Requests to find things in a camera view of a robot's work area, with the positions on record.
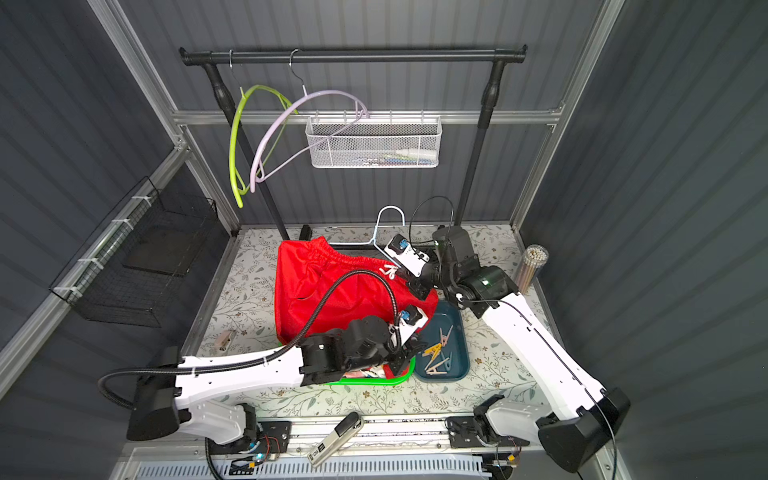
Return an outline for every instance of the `aluminum rail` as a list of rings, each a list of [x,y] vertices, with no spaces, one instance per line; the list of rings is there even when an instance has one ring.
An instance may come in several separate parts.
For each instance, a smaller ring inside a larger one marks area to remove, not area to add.
[[[245,111],[240,117],[240,123],[246,125],[271,125],[282,111]],[[407,115],[410,117],[424,114],[426,116],[439,116],[444,125],[474,125],[480,118],[480,112],[434,110],[434,111],[372,111],[371,118],[386,120],[390,117]],[[345,115],[354,115],[351,111],[312,111],[291,115],[286,119],[288,125],[304,125],[314,116],[323,118],[338,117],[344,120]],[[227,117],[220,111],[212,110],[182,110],[173,113],[174,122],[177,125],[228,125]],[[559,110],[532,110],[532,111],[494,111],[491,116],[491,124],[543,124],[555,125],[560,121]]]
[[[525,181],[523,191],[520,193],[520,197],[515,203],[515,209],[512,211],[512,215],[509,218],[509,224],[512,225],[512,229],[515,231],[521,229],[525,216],[528,215],[528,211],[531,209],[533,199],[541,186],[541,182],[544,180],[549,165],[552,163],[552,158],[554,158],[554,155],[558,151],[563,135],[568,129],[571,119],[574,117],[576,107],[587,87],[587,83],[589,83],[592,71],[598,64],[598,59],[603,52],[603,48],[608,41],[608,36],[613,30],[623,6],[624,0],[605,0],[605,2],[603,2],[603,6],[592,27],[592,32],[587,40],[587,44],[584,46],[581,57],[576,64],[574,74],[565,91],[565,96],[563,97],[562,102],[561,119],[558,124],[554,126],[552,132],[547,136],[544,145],[539,151],[539,155],[536,157],[533,167],[531,168],[531,173]]]

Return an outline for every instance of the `black clothes rail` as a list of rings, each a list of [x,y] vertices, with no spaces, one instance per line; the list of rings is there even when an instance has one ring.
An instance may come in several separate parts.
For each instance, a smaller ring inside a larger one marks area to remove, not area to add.
[[[230,126],[235,115],[235,102],[229,88],[224,84],[218,64],[256,64],[256,63],[284,63],[289,60],[294,63],[361,63],[381,61],[490,61],[492,63],[491,74],[488,83],[482,93],[480,102],[480,117],[478,119],[475,141],[472,144],[472,153],[469,156],[467,171],[464,175],[462,193],[458,200],[458,207],[454,216],[454,225],[461,225],[464,210],[469,199],[469,191],[472,189],[472,181],[475,179],[480,152],[482,151],[485,133],[491,123],[493,109],[498,101],[499,88],[502,82],[502,74],[507,63],[522,63],[525,60],[527,45],[520,49],[496,48],[488,49],[435,49],[435,50],[315,50],[295,51],[293,56],[290,51],[195,51],[188,52],[179,48],[181,61],[187,65],[199,65],[208,75],[210,85],[214,90],[219,108],[224,112]],[[237,143],[246,158],[253,158],[253,148],[245,136],[243,127],[237,132]],[[285,228],[283,218],[277,209],[275,200],[270,193],[266,182],[259,184],[259,191],[269,209],[272,218],[280,231],[283,240],[290,240]]]

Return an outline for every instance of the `wire mesh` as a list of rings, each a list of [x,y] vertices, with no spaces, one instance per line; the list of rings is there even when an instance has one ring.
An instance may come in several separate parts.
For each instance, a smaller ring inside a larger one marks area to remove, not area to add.
[[[312,165],[317,168],[429,168],[437,167],[442,124],[440,117],[415,116],[362,119],[338,117],[307,119],[306,139]]]
[[[212,200],[154,191],[91,259],[74,289],[51,291],[85,319],[159,327],[208,233]]]

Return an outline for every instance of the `black bracket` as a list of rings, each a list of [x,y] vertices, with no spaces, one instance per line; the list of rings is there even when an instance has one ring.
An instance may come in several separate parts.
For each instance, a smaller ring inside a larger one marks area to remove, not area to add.
[[[301,233],[299,233],[299,240],[310,241],[312,239],[312,227],[306,223],[301,226]]]
[[[528,440],[512,436],[496,436],[493,439],[488,439],[490,442],[483,442],[478,437],[475,417],[469,415],[448,417],[445,419],[445,426],[448,428],[452,449],[470,449],[487,446],[498,446],[500,449],[519,449],[531,444]]]
[[[269,454],[285,453],[288,451],[288,441],[290,440],[291,422],[258,422],[257,438],[244,436],[226,445],[214,443],[210,446],[211,455],[232,455],[246,450],[251,442],[259,442],[258,447],[248,455],[256,458],[260,453],[266,460],[267,443],[269,443]]]

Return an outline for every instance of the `zip tie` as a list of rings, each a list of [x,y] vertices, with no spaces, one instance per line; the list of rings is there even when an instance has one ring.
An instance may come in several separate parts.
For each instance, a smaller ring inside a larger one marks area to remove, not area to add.
[[[131,225],[131,221],[127,218],[121,218],[119,220],[118,219],[110,220],[110,223],[125,223],[126,225],[128,225],[128,228],[131,229],[131,231],[133,231],[134,229],[134,226]]]
[[[83,294],[76,286],[55,286],[53,290],[64,290],[65,292],[72,292],[77,298],[82,298]]]
[[[137,197],[131,197],[131,198],[140,198],[142,200],[146,200],[147,204],[149,204],[150,207],[152,206],[152,202],[149,201],[149,197],[137,196]]]
[[[98,261],[98,258],[79,258],[78,262],[92,262],[95,263],[99,270],[104,269],[104,265],[101,265],[101,263]]]

